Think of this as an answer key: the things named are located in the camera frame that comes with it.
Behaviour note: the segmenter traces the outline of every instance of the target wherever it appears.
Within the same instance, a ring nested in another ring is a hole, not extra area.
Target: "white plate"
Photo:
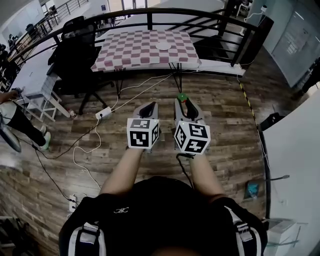
[[[169,50],[171,48],[171,44],[167,43],[167,42],[158,42],[155,47],[158,50]]]

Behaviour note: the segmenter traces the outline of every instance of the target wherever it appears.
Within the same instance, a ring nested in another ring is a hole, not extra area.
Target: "wooden floor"
[[[154,74],[140,74],[125,78],[123,86],[137,86]],[[117,106],[134,97],[164,77],[151,79],[140,88],[122,92]],[[240,79],[245,86],[258,122],[276,111],[290,112],[293,102],[291,91],[280,70],[265,50],[260,51],[256,61],[245,76]],[[257,199],[244,200],[245,183],[250,179],[264,177],[261,146],[251,111],[240,90],[237,79],[212,74],[183,74],[183,92],[192,98],[205,114],[210,125],[211,143],[207,157],[216,175],[223,183],[227,194],[241,206],[262,218],[265,214],[265,190],[260,187]],[[75,150],[76,162],[87,167],[100,185],[108,178],[121,158],[126,145],[127,118],[139,105],[157,101],[162,135],[154,146],[152,154],[143,155],[137,181],[154,175],[186,181],[175,158],[174,139],[174,98],[178,90],[173,77],[161,82],[151,90],[132,100],[103,122],[97,131],[102,145],[92,153]],[[98,93],[110,106],[116,102],[115,88],[105,87]],[[78,110],[82,98],[63,96],[66,108]],[[93,97],[84,115],[76,119],[57,116],[56,122],[47,121],[52,141],[45,154],[57,156],[65,151],[77,138],[93,127],[97,120],[95,113],[102,109]],[[21,133],[19,137],[30,141]],[[94,131],[84,136],[76,145],[91,150],[99,143]],[[39,243],[44,255],[58,254],[58,233],[67,219],[69,202],[61,196],[52,181],[44,173],[35,153],[29,145],[21,142],[22,153],[13,150],[0,140],[0,212],[28,222],[29,232]],[[86,193],[95,197],[99,190],[89,174],[73,163],[73,149],[56,160],[40,159],[46,170],[67,195],[76,194],[79,201]]]

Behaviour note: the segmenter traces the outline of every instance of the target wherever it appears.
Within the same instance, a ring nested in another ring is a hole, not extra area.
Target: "green shoe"
[[[40,147],[40,149],[42,151],[45,151],[45,150],[47,150],[49,148],[49,143],[50,143],[50,140],[51,140],[51,133],[47,131],[45,133],[45,135],[44,135],[44,139],[45,139],[45,144]]]

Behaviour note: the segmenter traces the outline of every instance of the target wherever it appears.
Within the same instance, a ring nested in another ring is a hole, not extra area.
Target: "glass panel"
[[[132,0],[123,0],[124,3],[124,9],[128,10],[128,9],[133,9],[134,5],[132,3]]]
[[[49,0],[48,2],[45,3],[47,9],[49,10],[50,7],[55,5],[55,2],[53,0]]]
[[[161,3],[160,0],[148,0],[148,7],[153,7],[153,6],[160,4],[160,3]]]
[[[145,8],[145,0],[135,0],[137,8]]]
[[[41,8],[42,8],[42,11],[44,14],[46,14],[48,12],[45,4],[42,5]]]
[[[122,11],[121,0],[109,0],[110,12]]]

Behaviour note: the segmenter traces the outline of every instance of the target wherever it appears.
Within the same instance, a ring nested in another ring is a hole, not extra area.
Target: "black chair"
[[[111,84],[112,81],[98,84],[97,74],[91,70],[101,47],[95,47],[97,26],[94,22],[87,22],[83,16],[66,22],[62,29],[62,42],[58,45],[49,59],[54,63],[53,72],[62,79],[62,94],[86,93],[79,109],[83,108],[91,95],[95,96],[107,108],[107,104],[97,95],[96,91]]]

